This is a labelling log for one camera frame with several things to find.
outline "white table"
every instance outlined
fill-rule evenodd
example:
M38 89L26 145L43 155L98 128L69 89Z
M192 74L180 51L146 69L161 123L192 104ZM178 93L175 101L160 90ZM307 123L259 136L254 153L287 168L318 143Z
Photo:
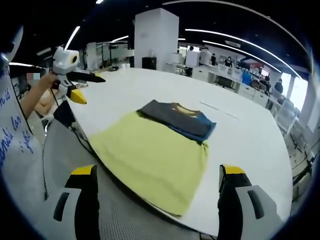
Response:
M217 236L219 167L229 164L242 168L251 183L259 185L276 202L283 221L289 217L293 194L290 160L277 123L267 109L213 84L168 72L130 68L101 76L105 83L89 83L81 89L86 105L68 100L87 137L153 99L178 102L217 122L208 139L207 169L188 211L180 218L163 214Z

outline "white cabinet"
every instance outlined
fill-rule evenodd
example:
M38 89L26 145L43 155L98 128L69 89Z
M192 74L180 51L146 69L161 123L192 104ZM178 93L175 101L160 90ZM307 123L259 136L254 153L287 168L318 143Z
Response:
M253 88L240 84L238 94L245 97L246 99L253 100L255 96L255 91Z
M268 97L262 92L255 91L253 101L265 108L268 102Z
M209 71L200 67L195 67L192 70L192 78L208 82Z

